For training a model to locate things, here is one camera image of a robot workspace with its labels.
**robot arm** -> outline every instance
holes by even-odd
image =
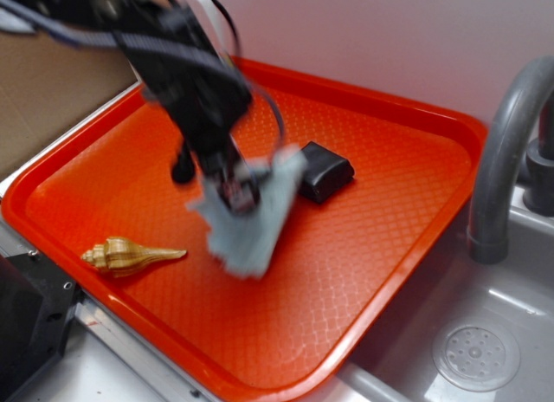
[[[120,48],[184,136],[173,180],[187,183],[194,177],[193,152],[232,212],[258,204],[256,178],[245,172],[230,136],[248,111],[251,87],[227,56],[217,54],[188,5],[177,0],[0,0],[0,7],[63,42]]]

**stainless steel sink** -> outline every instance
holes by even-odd
[[[350,362],[413,401],[554,400],[554,221],[512,207],[495,265],[468,257],[466,227],[467,208]]]

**sink drain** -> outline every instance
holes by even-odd
[[[474,392],[493,391],[519,369],[519,347],[512,334],[481,319],[448,323],[435,337],[433,360],[453,385]]]

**gray faucet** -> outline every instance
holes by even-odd
[[[554,56],[538,58],[516,76],[494,116],[475,180],[467,227],[470,256],[498,263],[508,254],[508,213],[525,147],[531,185],[525,205],[554,215]]]

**seashell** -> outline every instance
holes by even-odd
[[[95,244],[81,259],[102,273],[128,276],[139,272],[151,263],[178,259],[186,250],[148,248],[124,237],[109,237],[104,244]]]

